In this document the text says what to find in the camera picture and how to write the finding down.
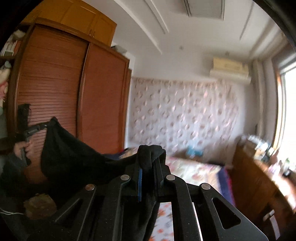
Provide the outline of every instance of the upper cabinet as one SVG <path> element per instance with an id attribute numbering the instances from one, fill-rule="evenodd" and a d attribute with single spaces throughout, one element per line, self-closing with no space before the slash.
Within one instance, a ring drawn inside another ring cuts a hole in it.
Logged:
<path id="1" fill-rule="evenodd" d="M 111 46 L 115 28 L 116 23 L 101 13 L 97 16 L 95 24 L 91 29 L 91 35 L 95 39 L 107 44 L 108 46 Z"/>
<path id="2" fill-rule="evenodd" d="M 43 0 L 23 20 L 31 23 L 37 17 L 49 19 L 111 46 L 116 23 L 82 0 Z"/>
<path id="3" fill-rule="evenodd" d="M 64 15 L 61 24 L 89 34 L 97 15 L 101 13 L 83 1 L 75 1 Z"/>

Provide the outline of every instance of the louvered door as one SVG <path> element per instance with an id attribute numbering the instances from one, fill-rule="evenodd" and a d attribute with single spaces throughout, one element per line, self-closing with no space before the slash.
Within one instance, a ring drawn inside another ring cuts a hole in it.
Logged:
<path id="1" fill-rule="evenodd" d="M 77 135 L 77 101 L 88 43 L 55 30 L 35 27 L 19 72 L 17 104 L 30 103 L 29 125 L 56 116 L 60 124 Z M 25 173 L 32 183 L 45 179 L 40 156 L 46 131 L 33 136 L 35 156 Z"/>

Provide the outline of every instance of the blue object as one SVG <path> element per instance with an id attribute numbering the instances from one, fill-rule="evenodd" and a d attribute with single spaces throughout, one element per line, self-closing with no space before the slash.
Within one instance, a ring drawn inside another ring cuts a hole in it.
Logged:
<path id="1" fill-rule="evenodd" d="M 228 173 L 226 169 L 223 167 L 218 172 L 218 178 L 221 188 L 221 195 L 228 201 L 230 204 L 235 206 L 233 194 L 232 194 L 232 188 L 230 185 L 230 177 L 228 176 Z"/>
<path id="2" fill-rule="evenodd" d="M 190 156 L 190 157 L 195 157 L 195 156 L 201 157 L 201 156 L 203 156 L 203 151 L 202 150 L 196 150 L 192 146 L 189 146 L 187 148 L 186 155 Z"/>
<path id="3" fill-rule="evenodd" d="M 142 200 L 142 174 L 143 174 L 143 170 L 142 168 L 140 168 L 139 180 L 138 180 L 138 201 L 139 202 Z"/>

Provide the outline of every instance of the wooden wardrobe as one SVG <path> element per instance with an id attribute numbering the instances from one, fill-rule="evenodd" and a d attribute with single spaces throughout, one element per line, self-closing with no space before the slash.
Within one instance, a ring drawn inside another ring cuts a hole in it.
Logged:
<path id="1" fill-rule="evenodd" d="M 15 84 L 8 94 L 8 118 L 14 124 L 11 132 L 17 132 L 17 106 L 30 103 L 29 125 L 55 116 L 66 130 L 96 151 L 121 151 L 128 64 L 128 59 L 100 42 L 34 24 L 20 64 L 13 69 L 11 81 Z M 40 169 L 45 136 L 46 130 L 33 136 L 35 156 L 25 171 L 31 183 L 45 180 Z"/>

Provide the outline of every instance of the window frame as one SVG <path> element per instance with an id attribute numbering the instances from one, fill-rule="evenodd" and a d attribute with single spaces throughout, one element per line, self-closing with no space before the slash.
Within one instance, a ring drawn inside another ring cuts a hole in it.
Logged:
<path id="1" fill-rule="evenodd" d="M 296 52 L 290 44 L 287 44 L 283 50 L 271 60 L 274 68 L 277 96 L 277 117 L 272 147 L 278 149 L 282 144 L 286 121 L 285 74 L 296 68 Z"/>

